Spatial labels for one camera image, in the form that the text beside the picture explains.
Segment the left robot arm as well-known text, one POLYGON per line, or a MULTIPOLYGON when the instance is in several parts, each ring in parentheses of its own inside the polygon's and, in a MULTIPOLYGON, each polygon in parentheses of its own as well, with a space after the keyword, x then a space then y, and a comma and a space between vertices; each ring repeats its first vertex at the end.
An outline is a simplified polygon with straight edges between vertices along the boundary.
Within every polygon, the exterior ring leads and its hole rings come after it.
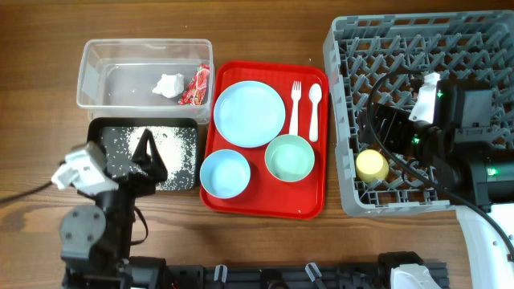
POLYGON ((59 237, 65 263, 63 288, 171 288, 173 276, 163 258, 133 257, 133 223, 144 217, 139 197, 152 195, 167 170, 153 134, 143 131, 132 155, 139 173, 111 178, 104 150, 94 141, 70 152, 52 176, 59 189, 73 186, 93 201, 62 220, 59 237))

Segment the red ketchup packet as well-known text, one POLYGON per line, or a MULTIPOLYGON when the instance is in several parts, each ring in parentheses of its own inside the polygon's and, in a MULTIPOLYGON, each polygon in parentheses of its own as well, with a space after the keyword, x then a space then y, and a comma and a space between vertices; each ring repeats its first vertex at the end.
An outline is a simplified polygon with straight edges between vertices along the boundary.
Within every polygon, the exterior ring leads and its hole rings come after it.
POLYGON ((201 105, 206 94, 207 80, 210 75, 210 66, 201 64, 187 89, 178 101, 179 105, 201 105))

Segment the white napkin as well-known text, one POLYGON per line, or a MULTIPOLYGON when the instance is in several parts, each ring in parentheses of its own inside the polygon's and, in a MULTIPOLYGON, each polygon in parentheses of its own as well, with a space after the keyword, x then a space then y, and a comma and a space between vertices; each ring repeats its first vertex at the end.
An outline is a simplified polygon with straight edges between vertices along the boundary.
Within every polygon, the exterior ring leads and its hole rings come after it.
POLYGON ((162 74, 161 79, 157 82, 152 93, 171 99, 179 96, 184 92, 184 75, 178 73, 175 75, 162 74))

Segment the yellow plastic cup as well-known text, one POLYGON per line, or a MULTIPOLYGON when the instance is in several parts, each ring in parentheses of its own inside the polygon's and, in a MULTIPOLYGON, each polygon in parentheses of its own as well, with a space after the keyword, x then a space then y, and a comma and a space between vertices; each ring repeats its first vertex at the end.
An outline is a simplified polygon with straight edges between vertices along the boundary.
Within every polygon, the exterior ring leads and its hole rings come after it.
POLYGON ((355 160, 357 175, 366 182, 384 181, 389 173, 388 161, 376 150, 366 149, 355 160))

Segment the rice and food scraps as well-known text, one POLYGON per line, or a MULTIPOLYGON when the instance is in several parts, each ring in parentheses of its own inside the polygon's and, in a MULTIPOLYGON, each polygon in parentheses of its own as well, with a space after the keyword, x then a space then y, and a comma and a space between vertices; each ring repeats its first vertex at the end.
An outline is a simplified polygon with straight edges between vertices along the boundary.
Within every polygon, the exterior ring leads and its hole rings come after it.
POLYGON ((196 181, 197 129, 166 126, 105 127, 100 130, 100 143, 106 150, 107 170, 113 177, 139 173, 132 162, 143 132, 152 134, 161 159, 167 169, 167 179, 157 184, 157 190, 191 189, 196 181))

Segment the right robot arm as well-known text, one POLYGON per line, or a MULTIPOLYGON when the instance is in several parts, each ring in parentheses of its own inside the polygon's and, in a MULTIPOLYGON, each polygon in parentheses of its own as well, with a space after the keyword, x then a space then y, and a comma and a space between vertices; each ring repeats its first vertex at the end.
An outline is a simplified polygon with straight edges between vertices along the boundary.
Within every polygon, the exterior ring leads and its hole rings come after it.
POLYGON ((457 202, 475 288, 513 286, 513 151, 492 143, 493 90, 480 80, 441 79, 430 84, 407 70, 414 91, 429 89, 432 115, 376 104, 382 76, 366 102, 365 142, 377 143, 396 165, 457 202))

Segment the light blue bowl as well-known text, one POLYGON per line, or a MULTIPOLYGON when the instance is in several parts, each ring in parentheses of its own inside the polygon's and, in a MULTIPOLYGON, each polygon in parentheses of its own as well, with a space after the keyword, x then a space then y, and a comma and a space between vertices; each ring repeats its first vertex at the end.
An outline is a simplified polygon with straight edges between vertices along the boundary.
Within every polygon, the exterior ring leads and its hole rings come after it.
POLYGON ((222 149, 211 153, 200 168, 200 181, 206 192, 218 199, 240 195, 251 179, 247 159, 234 150, 222 149))

